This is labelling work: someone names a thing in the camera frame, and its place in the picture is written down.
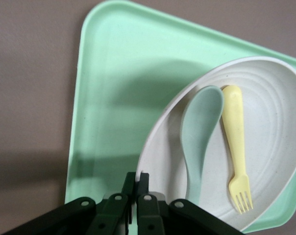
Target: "spoon bowl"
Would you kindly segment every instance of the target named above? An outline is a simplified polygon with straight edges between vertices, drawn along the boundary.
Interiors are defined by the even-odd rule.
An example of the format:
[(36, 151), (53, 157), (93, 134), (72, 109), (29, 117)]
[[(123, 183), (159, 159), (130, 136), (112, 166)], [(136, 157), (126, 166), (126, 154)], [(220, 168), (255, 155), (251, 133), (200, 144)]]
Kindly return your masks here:
[(198, 205), (201, 175), (206, 149), (223, 110), (223, 93), (219, 87), (200, 89), (183, 113), (181, 144), (187, 169), (186, 199)]

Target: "gray background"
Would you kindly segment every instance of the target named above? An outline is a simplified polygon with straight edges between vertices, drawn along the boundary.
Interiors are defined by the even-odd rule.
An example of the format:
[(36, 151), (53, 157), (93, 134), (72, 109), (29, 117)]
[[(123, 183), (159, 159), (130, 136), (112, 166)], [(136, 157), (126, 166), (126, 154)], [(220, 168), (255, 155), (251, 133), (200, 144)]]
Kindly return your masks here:
[[(99, 0), (0, 0), (0, 233), (64, 202), (80, 30)], [(296, 0), (135, 2), (296, 57)], [(254, 235), (296, 235), (285, 225)]]

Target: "plastic utensil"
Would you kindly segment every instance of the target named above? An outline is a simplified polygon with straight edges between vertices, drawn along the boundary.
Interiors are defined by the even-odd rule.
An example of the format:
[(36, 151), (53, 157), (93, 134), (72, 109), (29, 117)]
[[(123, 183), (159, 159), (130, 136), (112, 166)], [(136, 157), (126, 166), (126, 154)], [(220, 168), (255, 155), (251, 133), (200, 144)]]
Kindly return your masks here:
[(189, 101), (181, 124), (181, 143), (187, 168), (186, 199), (198, 205), (203, 161), (214, 128), (221, 118), (223, 93), (207, 86)]
[(223, 89), (225, 98), (222, 120), (230, 147), (235, 175), (229, 183), (231, 197), (240, 212), (249, 210), (247, 199), (252, 207), (249, 178), (245, 166), (244, 115), (242, 91), (237, 86)]

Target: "fork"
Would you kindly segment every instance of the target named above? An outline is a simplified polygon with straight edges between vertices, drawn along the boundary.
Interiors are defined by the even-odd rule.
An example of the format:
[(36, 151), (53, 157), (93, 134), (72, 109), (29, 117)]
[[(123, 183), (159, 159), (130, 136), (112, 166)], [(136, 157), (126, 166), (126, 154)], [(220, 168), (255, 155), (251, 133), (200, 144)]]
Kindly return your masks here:
[(242, 214), (242, 211), (249, 210), (247, 202), (253, 209), (245, 166), (243, 97), (238, 86), (227, 86), (222, 91), (224, 95), (222, 121), (235, 172), (228, 187), (237, 210)]

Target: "mint green tray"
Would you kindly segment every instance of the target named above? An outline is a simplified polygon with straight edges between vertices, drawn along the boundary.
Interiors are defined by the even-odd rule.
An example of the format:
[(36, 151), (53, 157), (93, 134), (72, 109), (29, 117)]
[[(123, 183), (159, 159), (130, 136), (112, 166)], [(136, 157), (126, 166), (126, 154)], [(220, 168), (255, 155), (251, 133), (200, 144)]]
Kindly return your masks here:
[[(212, 68), (252, 55), (296, 69), (295, 58), (128, 1), (95, 7), (81, 32), (66, 202), (120, 191), (171, 99)], [(245, 232), (280, 226), (295, 209), (296, 174)]]

